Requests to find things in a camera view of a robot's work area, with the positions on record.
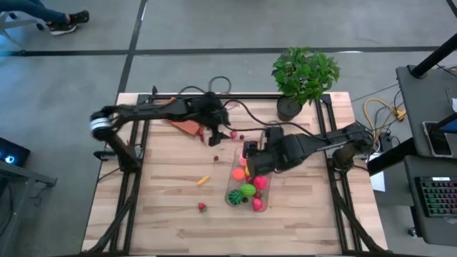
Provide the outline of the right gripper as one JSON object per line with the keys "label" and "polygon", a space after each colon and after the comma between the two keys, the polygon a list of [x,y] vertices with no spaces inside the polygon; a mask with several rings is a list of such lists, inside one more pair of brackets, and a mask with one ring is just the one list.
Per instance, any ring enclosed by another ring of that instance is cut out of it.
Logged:
{"label": "right gripper", "polygon": [[276,170],[273,160],[273,145],[283,137],[284,132],[280,126],[268,127],[264,130],[261,139],[265,139],[265,141],[260,143],[262,149],[246,159],[251,176],[265,176]]}

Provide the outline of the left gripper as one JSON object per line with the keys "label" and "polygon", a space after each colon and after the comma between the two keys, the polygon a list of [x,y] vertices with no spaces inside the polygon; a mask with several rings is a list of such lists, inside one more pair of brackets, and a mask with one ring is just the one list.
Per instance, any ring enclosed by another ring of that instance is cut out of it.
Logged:
{"label": "left gripper", "polygon": [[194,121],[197,123],[213,128],[209,138],[209,146],[216,146],[221,142],[221,139],[230,139],[231,136],[219,131],[219,125],[230,125],[229,113],[222,104],[219,96],[210,91],[202,97],[194,99]]}

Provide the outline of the clear plastic storage container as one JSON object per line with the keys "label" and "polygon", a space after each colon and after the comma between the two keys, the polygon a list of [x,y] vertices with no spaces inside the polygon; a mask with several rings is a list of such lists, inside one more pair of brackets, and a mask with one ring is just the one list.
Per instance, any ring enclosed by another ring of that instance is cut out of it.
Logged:
{"label": "clear plastic storage container", "polygon": [[243,149],[241,147],[238,147],[234,151],[232,166],[229,169],[228,183],[227,183],[227,187],[226,187],[224,200],[225,200],[226,204],[229,205],[230,207],[245,209],[245,210],[249,210],[249,211],[253,211],[253,212],[266,211],[267,208],[268,208],[268,197],[269,197],[269,191],[270,191],[271,180],[272,180],[272,175],[270,175],[270,174],[269,175],[265,175],[267,177],[267,179],[268,179],[268,183],[267,183],[267,186],[265,187],[265,189],[260,191],[261,192],[261,200],[263,201],[263,209],[261,211],[254,211],[252,209],[252,205],[251,204],[252,204],[252,199],[254,198],[253,196],[244,196],[244,197],[248,198],[248,203],[243,203],[242,202],[237,206],[232,206],[231,204],[229,204],[229,201],[227,199],[227,196],[228,196],[229,192],[232,191],[232,190],[239,190],[241,185],[247,183],[246,182],[246,178],[243,181],[235,181],[231,176],[231,173],[235,168],[243,168],[243,169],[245,169],[245,166],[241,166],[239,164],[239,162],[238,162],[238,158],[242,154],[242,151],[243,151]]}

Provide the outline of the toy watermelon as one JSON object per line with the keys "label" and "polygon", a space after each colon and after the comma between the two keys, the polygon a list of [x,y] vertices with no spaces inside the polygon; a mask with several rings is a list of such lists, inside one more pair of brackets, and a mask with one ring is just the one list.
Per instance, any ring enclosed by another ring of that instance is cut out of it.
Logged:
{"label": "toy watermelon", "polygon": [[239,190],[232,190],[228,193],[227,199],[229,204],[237,206],[243,202],[244,195]]}

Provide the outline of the orange folded cloth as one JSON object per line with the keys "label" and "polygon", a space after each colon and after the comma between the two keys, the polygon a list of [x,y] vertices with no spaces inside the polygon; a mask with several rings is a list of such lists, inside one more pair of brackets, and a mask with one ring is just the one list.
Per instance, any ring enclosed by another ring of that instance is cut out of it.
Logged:
{"label": "orange folded cloth", "polygon": [[169,121],[169,123],[190,136],[199,136],[199,130],[202,127],[195,121]]}

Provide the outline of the green potted plant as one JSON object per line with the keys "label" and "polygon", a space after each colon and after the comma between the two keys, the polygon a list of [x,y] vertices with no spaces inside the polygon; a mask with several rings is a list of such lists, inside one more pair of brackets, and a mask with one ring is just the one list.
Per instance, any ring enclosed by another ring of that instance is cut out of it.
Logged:
{"label": "green potted plant", "polygon": [[306,104],[331,89],[339,80],[341,68],[337,60],[307,47],[291,47],[274,61],[271,72],[278,91],[282,93],[276,102],[278,118],[291,121]]}

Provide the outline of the white paper sheet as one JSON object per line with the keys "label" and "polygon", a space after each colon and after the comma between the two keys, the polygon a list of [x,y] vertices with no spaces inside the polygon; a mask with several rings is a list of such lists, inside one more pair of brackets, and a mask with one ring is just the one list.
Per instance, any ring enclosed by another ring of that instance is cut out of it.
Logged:
{"label": "white paper sheet", "polygon": [[[368,167],[369,161],[372,161],[373,159],[379,157],[380,155],[381,155],[380,153],[371,154],[367,160],[367,167]],[[372,189],[374,191],[386,192],[386,184],[385,184],[385,178],[384,178],[383,171],[380,171],[374,175],[370,175],[370,180],[371,180]]]}

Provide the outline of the gray desk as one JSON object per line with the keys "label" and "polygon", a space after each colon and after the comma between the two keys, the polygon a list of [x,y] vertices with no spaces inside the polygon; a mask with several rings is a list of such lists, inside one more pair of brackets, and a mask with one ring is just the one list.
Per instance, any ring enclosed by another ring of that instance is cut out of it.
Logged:
{"label": "gray desk", "polygon": [[457,177],[457,161],[407,156],[404,159],[416,233],[426,243],[457,247],[457,218],[429,218],[425,215],[416,187],[416,177]]}
{"label": "gray desk", "polygon": [[419,156],[432,157],[423,122],[439,122],[453,111],[452,100],[457,99],[457,77],[441,69],[431,69],[422,79],[410,74],[407,66],[396,68],[413,141]]}

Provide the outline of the black tablet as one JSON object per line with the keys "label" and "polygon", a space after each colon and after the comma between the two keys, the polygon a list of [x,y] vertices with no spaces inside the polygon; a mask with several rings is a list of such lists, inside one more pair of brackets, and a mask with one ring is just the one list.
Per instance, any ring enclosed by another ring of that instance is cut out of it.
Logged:
{"label": "black tablet", "polygon": [[436,122],[424,121],[422,127],[431,155],[439,158],[451,158],[453,152],[446,133],[440,130],[438,124]]}

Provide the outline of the backlit black keyboard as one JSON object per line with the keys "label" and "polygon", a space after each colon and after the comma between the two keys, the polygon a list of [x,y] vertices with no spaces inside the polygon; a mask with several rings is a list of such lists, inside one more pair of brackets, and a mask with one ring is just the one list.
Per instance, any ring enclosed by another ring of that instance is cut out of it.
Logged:
{"label": "backlit black keyboard", "polygon": [[416,177],[418,196],[429,218],[457,218],[457,177]]}

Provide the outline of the gray metal cart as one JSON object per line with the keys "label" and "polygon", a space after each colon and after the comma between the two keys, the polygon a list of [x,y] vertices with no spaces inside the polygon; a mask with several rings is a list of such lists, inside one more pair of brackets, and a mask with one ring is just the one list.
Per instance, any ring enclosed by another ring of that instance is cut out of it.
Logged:
{"label": "gray metal cart", "polygon": [[19,182],[19,190],[11,196],[10,217],[4,230],[0,230],[0,257],[7,257],[19,231],[19,221],[25,214],[26,201],[31,197],[36,183],[43,183],[47,188],[56,185],[57,178],[26,170],[25,168],[0,162],[0,174],[6,175],[12,183]]}

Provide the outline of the black device with blue light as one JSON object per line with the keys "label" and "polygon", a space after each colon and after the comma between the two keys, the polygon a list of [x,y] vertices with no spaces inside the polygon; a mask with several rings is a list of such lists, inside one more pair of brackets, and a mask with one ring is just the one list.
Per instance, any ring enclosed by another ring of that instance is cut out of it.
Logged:
{"label": "black device with blue light", "polygon": [[24,167],[30,153],[30,150],[27,148],[0,137],[0,161],[10,165]]}

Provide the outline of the white chair base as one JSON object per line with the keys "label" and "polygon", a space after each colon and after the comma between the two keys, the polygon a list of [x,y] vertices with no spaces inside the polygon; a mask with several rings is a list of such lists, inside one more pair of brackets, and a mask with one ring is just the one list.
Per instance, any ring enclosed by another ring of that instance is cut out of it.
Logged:
{"label": "white chair base", "polygon": [[16,14],[13,12],[0,12],[0,36],[3,36],[7,41],[15,45],[20,51],[23,51],[24,49],[10,37],[7,30],[32,24],[34,24],[39,31],[44,30],[44,26],[35,20],[18,20]]}

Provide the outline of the black table frame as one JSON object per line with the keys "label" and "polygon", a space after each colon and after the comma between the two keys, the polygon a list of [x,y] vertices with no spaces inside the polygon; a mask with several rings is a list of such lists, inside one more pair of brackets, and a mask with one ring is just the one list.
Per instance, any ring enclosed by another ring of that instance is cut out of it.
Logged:
{"label": "black table frame", "polygon": [[[286,255],[341,252],[323,153],[271,180],[268,208],[253,212],[224,200],[234,151],[260,138],[262,122],[276,118],[275,94],[236,94],[228,105],[244,140],[210,147],[167,121],[126,124],[122,140],[145,141],[139,198],[109,248],[131,255]],[[197,182],[210,179],[202,186]],[[198,203],[207,211],[200,213]]]}

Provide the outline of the small black bracket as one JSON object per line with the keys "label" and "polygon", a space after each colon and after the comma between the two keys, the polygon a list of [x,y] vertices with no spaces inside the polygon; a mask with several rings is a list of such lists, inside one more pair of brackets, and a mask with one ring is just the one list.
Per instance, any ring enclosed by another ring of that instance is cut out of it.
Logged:
{"label": "small black bracket", "polygon": [[116,153],[112,149],[95,151],[93,155],[100,161],[108,161],[117,159]]}

